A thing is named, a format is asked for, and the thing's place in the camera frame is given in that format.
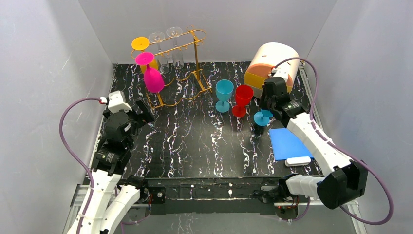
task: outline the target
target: marble tabletop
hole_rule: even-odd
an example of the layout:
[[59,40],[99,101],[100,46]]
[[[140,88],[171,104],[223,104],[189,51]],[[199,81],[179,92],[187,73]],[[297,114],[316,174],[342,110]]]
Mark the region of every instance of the marble tabletop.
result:
[[[243,84],[248,65],[249,62],[213,62],[200,63],[200,68],[214,89],[221,79],[228,79],[234,85]],[[186,63],[180,70],[172,68],[165,75],[165,82],[173,77],[183,79],[194,69],[194,63]],[[130,105],[139,98],[148,101],[143,74],[136,64],[116,66],[111,92],[115,90],[122,90]],[[199,90],[192,76],[186,81],[174,81],[160,94],[165,103],[175,103],[181,97],[194,96]],[[291,95],[309,107],[299,73]],[[154,94],[150,94],[150,101],[157,104]],[[252,117],[258,111],[256,98],[247,106],[247,115],[243,118],[233,116],[231,111],[219,113],[215,110],[217,101],[215,91],[206,91],[194,100],[155,109],[155,122],[139,130],[123,177],[285,176],[292,172],[321,175],[315,161],[307,166],[288,168],[284,161],[274,160],[268,130],[282,125],[274,119],[265,127],[254,125]],[[235,105],[234,96],[230,105]]]

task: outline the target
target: gold metal rack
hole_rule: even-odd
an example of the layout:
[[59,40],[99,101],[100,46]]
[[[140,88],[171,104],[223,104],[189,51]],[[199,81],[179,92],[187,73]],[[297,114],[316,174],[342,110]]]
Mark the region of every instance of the gold metal rack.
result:
[[[202,69],[199,69],[198,52],[197,52],[197,46],[200,46],[200,45],[204,44],[203,40],[204,40],[205,37],[207,36],[207,33],[206,33],[205,31],[203,31],[203,30],[200,30],[200,29],[194,29],[192,25],[189,26],[189,27],[187,27],[186,30],[187,30],[187,32],[181,34],[181,36],[186,35],[186,34],[191,34],[192,37],[193,37],[193,42],[188,43],[188,44],[185,44],[185,45],[181,45],[181,46],[178,46],[178,47],[169,49],[169,50],[165,50],[165,51],[159,52],[159,53],[157,53],[157,54],[154,54],[154,56],[157,56],[157,55],[160,55],[160,56],[169,55],[170,51],[173,51],[173,50],[176,50],[176,49],[179,49],[179,50],[181,50],[181,51],[182,51],[182,50],[186,50],[189,45],[192,45],[192,44],[193,44],[193,45],[194,45],[194,51],[195,51],[195,66],[196,66],[196,70],[195,70],[195,71],[192,71],[192,72],[191,72],[186,78],[184,78],[184,79],[178,79],[177,77],[174,77],[174,78],[172,79],[172,81],[171,81],[169,84],[166,84],[165,86],[171,85],[175,80],[176,80],[177,82],[185,81],[185,80],[187,80],[191,75],[194,75],[194,77],[195,77],[196,81],[198,82],[199,87],[201,88],[201,90],[200,90],[196,95],[194,95],[193,97],[190,97],[190,98],[184,98],[184,97],[182,97],[181,99],[179,99],[179,101],[177,101],[177,102],[174,103],[174,104],[164,103],[164,102],[162,101],[161,95],[160,95],[159,92],[158,92],[158,93],[156,93],[156,96],[157,96],[157,98],[158,98],[159,105],[153,106],[152,103],[151,103],[151,101],[150,101],[149,95],[148,95],[149,91],[146,89],[146,97],[148,98],[149,106],[150,106],[152,109],[156,109],[156,108],[159,108],[159,107],[162,107],[162,106],[167,106],[167,107],[176,106],[176,105],[178,105],[182,100],[193,100],[193,99],[197,98],[200,93],[205,92],[205,91],[207,91],[207,90],[210,90],[211,93],[212,93],[211,84],[208,83],[208,81],[207,81],[207,79],[205,78],[204,74],[202,74]],[[204,37],[203,37],[202,39],[198,39],[198,37],[195,35],[195,32],[203,32],[203,33],[204,33]],[[133,59],[136,58],[136,57],[133,56],[133,53],[134,53],[135,51],[137,51],[137,50],[133,49],[132,52],[131,52],[131,57],[132,57]],[[207,88],[205,88],[204,85],[202,84],[201,76],[204,78],[204,81],[205,81],[205,83],[206,83],[207,86],[208,86]]]

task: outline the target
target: whiteboard eraser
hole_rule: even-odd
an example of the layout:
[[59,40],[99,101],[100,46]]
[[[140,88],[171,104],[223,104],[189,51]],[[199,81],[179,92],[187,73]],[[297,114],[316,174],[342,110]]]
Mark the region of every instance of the whiteboard eraser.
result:
[[296,167],[296,166],[304,166],[307,165],[311,162],[311,158],[308,156],[305,157],[292,157],[292,158],[287,158],[285,160],[285,165],[287,167]]

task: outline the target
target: blue square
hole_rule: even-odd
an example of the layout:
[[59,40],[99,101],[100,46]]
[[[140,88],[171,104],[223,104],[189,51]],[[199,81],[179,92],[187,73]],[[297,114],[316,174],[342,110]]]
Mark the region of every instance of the blue square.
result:
[[275,160],[304,156],[313,158],[307,147],[290,130],[276,128],[270,129],[269,133]]

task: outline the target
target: gray wall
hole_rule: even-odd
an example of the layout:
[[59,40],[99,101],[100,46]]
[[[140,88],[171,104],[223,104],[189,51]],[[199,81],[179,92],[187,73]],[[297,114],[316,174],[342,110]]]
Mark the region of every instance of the gray wall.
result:
[[[339,0],[308,56],[320,76],[317,107],[326,132],[392,191],[393,219],[367,225],[374,234],[413,230],[412,13],[408,0]],[[387,199],[372,176],[360,208],[368,220],[387,214]]]
[[[77,1],[0,3],[0,229],[61,233],[85,172],[58,134],[66,107],[105,96],[113,67]],[[64,132],[89,162],[102,107],[73,109]]]
[[[280,42],[307,57],[336,0],[79,0],[113,63],[134,63],[136,37],[172,26],[204,29],[200,61],[251,61],[267,42]],[[178,38],[179,43],[192,38]],[[171,42],[162,44],[171,47]],[[157,50],[156,46],[148,48]],[[184,61],[194,61],[193,47]]]

